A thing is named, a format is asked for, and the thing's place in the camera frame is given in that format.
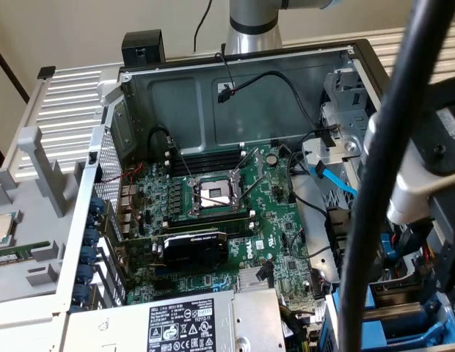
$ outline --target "red wire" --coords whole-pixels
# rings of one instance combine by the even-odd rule
[[[427,263],[430,263],[430,258],[428,256],[428,249],[426,248],[426,244],[422,245],[422,250],[423,250],[423,256],[425,257],[425,261]]]
[[[111,178],[110,180],[102,181],[102,183],[109,183],[109,182],[118,180],[119,178],[126,177],[126,176],[130,176],[130,175],[133,176],[133,175],[136,174],[140,169],[142,169],[142,163],[140,163],[140,164],[138,165],[138,167],[137,167],[135,170],[125,172],[125,173],[121,174],[120,176]]]

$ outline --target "connector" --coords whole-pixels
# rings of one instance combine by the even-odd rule
[[[218,93],[218,104],[222,104],[228,101],[231,95],[232,91],[230,90],[230,87],[225,87],[220,93]]]

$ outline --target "black cable bundle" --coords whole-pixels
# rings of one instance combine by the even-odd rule
[[[421,107],[434,63],[455,13],[455,0],[415,0],[412,18],[379,112],[347,236],[340,283],[340,351],[361,349],[368,275],[376,256],[398,168]]]

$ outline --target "cable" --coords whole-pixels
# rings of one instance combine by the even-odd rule
[[[217,52],[217,53],[214,54],[214,57],[218,57],[218,56],[221,58],[222,62],[225,64],[227,74],[229,75],[229,78],[230,78],[230,82],[233,85],[232,89],[235,89],[233,76],[230,74],[230,69],[229,69],[228,63],[226,62],[226,59],[225,59],[224,55],[221,54],[220,52]]]
[[[324,248],[319,249],[317,252],[314,252],[312,254],[307,255],[306,257],[297,257],[298,259],[310,259],[314,258],[316,255],[321,254],[322,252],[325,252],[326,250],[330,249],[330,246],[325,246]]]
[[[195,31],[195,35],[193,36],[193,52],[196,52],[197,51],[197,36],[198,36],[198,31],[200,30],[201,26],[203,25],[203,22],[205,22],[205,18],[208,14],[208,12],[210,12],[210,9],[211,9],[211,3],[213,2],[213,0],[209,0],[208,2],[208,6],[206,7],[206,10],[205,10],[205,13],[203,13],[203,17],[201,18],[201,21],[200,23],[198,24],[198,27],[197,27],[197,30]]]
[[[291,194],[293,194],[294,198],[296,198],[297,200],[299,200],[302,204],[304,205],[307,205],[309,208],[312,208],[316,211],[318,211],[320,214],[322,214],[324,216],[325,219],[327,219],[327,212],[325,210],[322,210],[321,208],[319,208],[318,206],[314,205],[314,204],[311,204],[305,200],[303,200],[303,198],[301,198],[300,196],[298,196],[296,194],[296,192],[293,190],[293,183],[291,182],[291,175],[289,173],[289,169],[291,167],[291,160],[293,159],[293,155],[294,153],[290,154],[289,155],[289,159],[288,159],[288,165],[286,167],[286,180],[288,181],[288,188],[289,188],[289,191],[291,192]]]
[[[294,85],[291,83],[291,81],[289,80],[288,77],[286,77],[285,75],[283,75],[280,71],[275,71],[275,70],[270,70],[270,71],[266,71],[264,73],[261,73],[260,75],[254,77],[254,78],[251,78],[249,81],[245,81],[243,84],[239,84],[237,87],[234,87],[233,89],[231,88],[226,88],[224,90],[222,90],[219,94],[218,94],[218,103],[224,103],[225,101],[229,100],[229,98],[234,95],[236,92],[238,92],[239,90],[245,88],[245,87],[248,87],[249,85],[255,83],[256,81],[258,81],[259,79],[265,77],[265,76],[276,76],[278,78],[281,78],[282,80],[284,80],[284,82],[290,87],[291,91],[293,92],[293,95],[294,95],[294,98],[296,99],[296,102],[298,104],[298,107],[299,107],[299,110],[301,110],[303,116],[305,117],[305,119],[314,127],[314,128],[317,128],[317,125],[314,123],[314,121],[310,118],[309,114],[307,113],[306,111],[306,108],[304,107],[304,105],[302,104],[302,101],[301,99],[299,98],[299,94],[298,92],[296,91],[296,88],[294,88]]]
[[[167,130],[165,127],[162,127],[162,126],[156,126],[155,128],[151,129],[149,131],[149,134],[148,134],[148,145],[147,145],[147,148],[148,148],[148,158],[149,158],[149,152],[150,152],[150,148],[151,148],[151,139],[153,138],[154,134],[158,131],[161,131],[161,132],[164,132],[164,134],[166,135],[167,138],[170,138],[170,133],[169,133],[169,130]]]
[[[302,328],[299,321],[296,319],[296,315],[287,308],[287,306],[283,306],[280,304],[280,317],[289,327],[289,329],[293,332],[296,340],[299,344],[302,344],[304,341],[307,341],[307,334],[306,331]]]
[[[360,196],[354,206],[352,229],[347,236],[338,314],[341,352],[361,349],[365,298],[379,228],[454,13],[455,0],[414,1],[412,19],[379,111],[379,126],[371,142]]]
[[[298,314],[309,314],[309,315],[315,315],[315,312],[311,312],[309,310],[291,310],[291,313],[298,315]]]
[[[316,168],[311,167],[310,168],[310,173],[312,175],[317,175]],[[338,188],[341,188],[343,191],[353,194],[355,197],[357,196],[357,190],[356,189],[354,189],[353,187],[348,186],[346,183],[344,183],[340,178],[338,178],[337,175],[335,175],[329,169],[325,169],[322,172],[322,175],[325,176],[326,178],[328,178],[330,181],[332,181]]]

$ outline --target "processor chip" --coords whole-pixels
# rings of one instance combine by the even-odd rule
[[[296,270],[296,262],[288,262],[288,270]]]

